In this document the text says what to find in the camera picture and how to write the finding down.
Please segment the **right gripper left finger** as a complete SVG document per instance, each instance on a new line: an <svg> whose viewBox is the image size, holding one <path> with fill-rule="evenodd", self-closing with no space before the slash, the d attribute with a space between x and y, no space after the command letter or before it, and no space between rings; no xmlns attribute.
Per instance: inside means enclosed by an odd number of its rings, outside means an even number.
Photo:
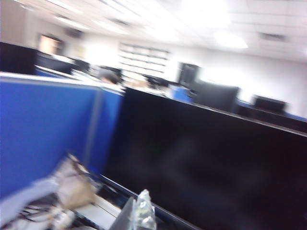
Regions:
<svg viewBox="0 0 307 230"><path fill-rule="evenodd" d="M131 230L135 199L130 197L109 230Z"/></svg>

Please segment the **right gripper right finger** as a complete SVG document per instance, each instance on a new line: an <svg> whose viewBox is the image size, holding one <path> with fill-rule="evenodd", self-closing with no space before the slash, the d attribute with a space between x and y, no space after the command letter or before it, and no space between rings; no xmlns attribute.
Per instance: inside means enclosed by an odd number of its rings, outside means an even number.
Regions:
<svg viewBox="0 0 307 230"><path fill-rule="evenodd" d="M135 229L155 230L155 209L151 203L150 193L144 189L137 197L135 203Z"/></svg>

